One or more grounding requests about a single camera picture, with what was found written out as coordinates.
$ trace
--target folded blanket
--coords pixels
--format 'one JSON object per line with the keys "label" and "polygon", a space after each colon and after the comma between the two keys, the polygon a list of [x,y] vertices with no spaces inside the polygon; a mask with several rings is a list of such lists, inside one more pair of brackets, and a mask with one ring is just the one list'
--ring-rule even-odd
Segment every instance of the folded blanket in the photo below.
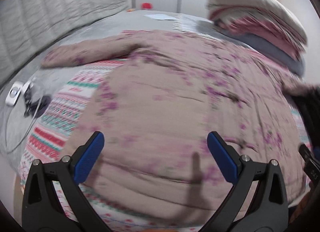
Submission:
{"label": "folded blanket", "polygon": [[281,25],[295,32],[307,43],[307,34],[297,17],[277,0],[208,0],[210,16],[229,8],[253,8],[270,15]]}
{"label": "folded blanket", "polygon": [[243,18],[250,18],[249,23],[254,23],[264,27],[267,31],[275,33],[281,39],[287,41],[295,49],[304,51],[301,43],[306,44],[305,40],[291,27],[282,21],[275,20],[271,15],[266,12],[260,11],[255,8],[243,8],[243,7],[220,7],[217,6],[210,19],[213,21],[221,20],[226,25],[231,25]]}
{"label": "folded blanket", "polygon": [[137,212],[203,224],[231,188],[206,146],[216,130],[240,155],[277,159],[289,201],[304,190],[300,140],[282,91],[303,94],[310,86],[247,48],[158,30],[61,46],[42,66],[124,54],[128,61],[106,76],[61,154],[103,132],[105,146],[87,185]]}
{"label": "folded blanket", "polygon": [[292,40],[288,40],[281,31],[278,31],[278,27],[269,21],[257,21],[255,18],[245,16],[229,24],[225,23],[224,20],[218,21],[216,24],[234,35],[245,33],[257,35],[284,51],[295,61],[298,61],[300,59],[300,53],[305,51],[304,48],[299,45],[300,43],[298,44]]}

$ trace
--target bed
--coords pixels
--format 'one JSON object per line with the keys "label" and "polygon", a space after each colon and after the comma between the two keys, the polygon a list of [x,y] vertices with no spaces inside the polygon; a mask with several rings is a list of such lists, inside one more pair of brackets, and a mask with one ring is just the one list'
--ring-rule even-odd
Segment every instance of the bed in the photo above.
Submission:
{"label": "bed", "polygon": [[[80,27],[80,29],[74,33],[69,32],[67,36],[62,39],[61,37],[68,32],[66,29],[63,29],[63,31],[55,37],[49,36],[50,38],[48,38],[46,42],[42,43],[42,40],[39,40],[40,43],[36,48],[36,51],[32,49],[30,51],[28,50],[29,53],[25,54],[23,59],[18,63],[18,66],[13,64],[15,66],[14,68],[2,70],[2,72],[7,73],[7,75],[3,75],[3,80],[6,82],[6,85],[3,86],[0,94],[0,107],[2,107],[0,110],[2,119],[2,122],[0,122],[0,139],[2,145],[0,150],[1,153],[8,158],[15,171],[21,175],[22,185],[25,184],[32,160],[39,158],[43,162],[49,162],[58,160],[59,157],[61,157],[60,151],[62,150],[64,143],[68,140],[74,127],[77,126],[81,113],[85,110],[87,103],[103,81],[104,76],[112,72],[112,70],[118,66],[123,65],[125,62],[125,58],[117,58],[111,61],[93,62],[77,67],[40,69],[41,61],[43,61],[48,52],[53,48],[79,43],[84,40],[106,38],[118,35],[122,32],[126,34],[137,33],[136,31],[166,30],[170,32],[193,32],[203,35],[210,41],[230,41],[238,46],[251,50],[253,53],[259,54],[249,45],[213,31],[210,27],[202,30],[199,28],[196,30],[186,30],[187,28],[191,28],[190,23],[186,24],[186,21],[191,20],[196,22],[196,25],[203,26],[203,22],[207,22],[205,19],[191,18],[189,16],[181,18],[181,15],[166,13],[177,18],[180,17],[180,20],[178,22],[156,21],[145,17],[145,15],[158,14],[160,12],[126,12],[124,11],[126,5],[122,1],[118,3],[115,2],[117,5],[116,8],[112,8],[114,11],[110,12],[110,9],[105,10],[106,13],[110,13],[110,15],[95,15],[92,18],[84,19],[69,27],[71,29]],[[278,66],[272,62],[272,60],[269,60],[264,56],[261,56],[261,58],[267,65],[289,73],[288,69]],[[42,84],[45,88],[45,94],[52,96],[52,103],[45,114],[37,119],[28,138],[25,139],[20,146],[15,147],[18,141],[23,137],[24,132],[30,123],[30,119],[23,117],[25,109],[21,99],[14,108],[5,106],[4,100],[14,81],[20,80],[26,82],[31,76],[36,77],[36,81]],[[308,144],[308,136],[297,109],[292,105],[288,105],[288,108],[291,110],[292,116],[296,122],[301,142]],[[300,182],[303,185],[300,186],[300,191],[297,192],[297,194],[304,192],[306,177],[301,177]],[[75,219],[59,184],[56,183],[54,185],[66,215]],[[122,206],[112,199],[106,200],[88,186],[81,185],[80,187],[94,209],[114,231],[141,231],[147,228],[174,228],[178,231],[197,231],[201,228],[201,225],[206,222],[206,220],[198,220],[197,222],[188,224],[186,222],[177,223],[174,220],[155,218],[145,213],[133,211],[131,208]]]}

